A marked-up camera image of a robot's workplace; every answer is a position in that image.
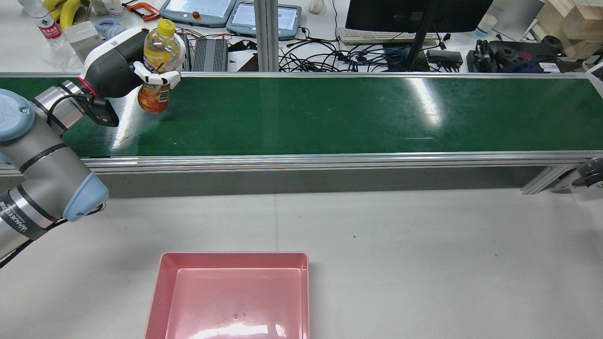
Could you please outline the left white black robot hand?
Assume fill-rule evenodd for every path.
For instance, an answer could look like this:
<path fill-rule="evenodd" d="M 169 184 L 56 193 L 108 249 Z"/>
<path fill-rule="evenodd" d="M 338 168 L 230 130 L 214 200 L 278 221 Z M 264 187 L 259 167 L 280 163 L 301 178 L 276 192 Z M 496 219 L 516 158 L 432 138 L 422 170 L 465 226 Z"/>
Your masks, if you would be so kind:
<path fill-rule="evenodd" d="M 174 88 L 183 71 L 184 42 L 175 36 L 181 48 L 175 59 L 176 69 L 158 73 L 144 64 L 144 41 L 148 33 L 149 29 L 135 26 L 104 41 L 86 57 L 82 72 L 73 83 L 97 98 L 122 98 L 142 84 Z"/>

